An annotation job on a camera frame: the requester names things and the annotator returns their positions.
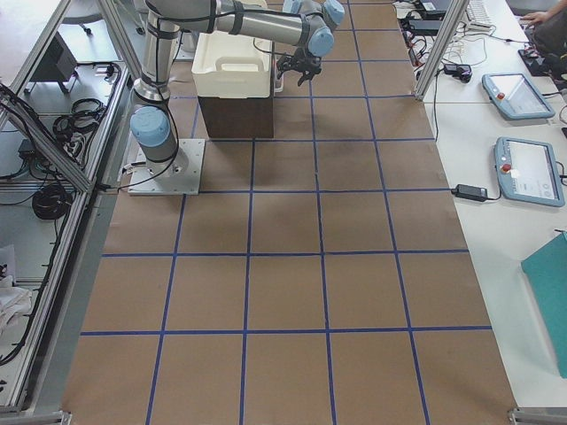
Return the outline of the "person hand at desk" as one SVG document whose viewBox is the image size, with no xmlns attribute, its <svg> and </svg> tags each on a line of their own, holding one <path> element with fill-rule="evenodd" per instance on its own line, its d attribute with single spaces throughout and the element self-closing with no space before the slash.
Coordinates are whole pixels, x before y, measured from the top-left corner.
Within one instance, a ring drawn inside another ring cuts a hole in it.
<svg viewBox="0 0 567 425">
<path fill-rule="evenodd" d="M 521 20 L 528 26 L 535 26 L 548 21 L 552 16 L 550 12 L 531 12 L 524 15 Z"/>
</svg>

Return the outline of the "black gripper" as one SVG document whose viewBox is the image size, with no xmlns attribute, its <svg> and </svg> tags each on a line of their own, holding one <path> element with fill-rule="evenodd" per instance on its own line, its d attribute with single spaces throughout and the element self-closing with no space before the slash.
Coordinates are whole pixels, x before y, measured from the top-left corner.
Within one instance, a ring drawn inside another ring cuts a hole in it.
<svg viewBox="0 0 567 425">
<path fill-rule="evenodd" d="M 276 78 L 280 81 L 285 73 L 297 71 L 302 73 L 297 82 L 297 86 L 300 87 L 304 82 L 313 80 L 322 71 L 321 63 L 321 57 L 314 56 L 306 48 L 297 48 L 292 55 L 284 53 L 277 60 Z"/>
</svg>

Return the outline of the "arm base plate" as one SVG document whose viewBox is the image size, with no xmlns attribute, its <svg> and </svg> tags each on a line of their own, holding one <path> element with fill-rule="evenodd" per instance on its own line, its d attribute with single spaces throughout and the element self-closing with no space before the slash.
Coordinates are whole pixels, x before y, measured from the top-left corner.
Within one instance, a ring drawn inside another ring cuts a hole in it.
<svg viewBox="0 0 567 425">
<path fill-rule="evenodd" d="M 147 162 L 139 147 L 127 190 L 134 196 L 197 195 L 205 154 L 204 139 L 181 139 L 173 164 Z"/>
</svg>

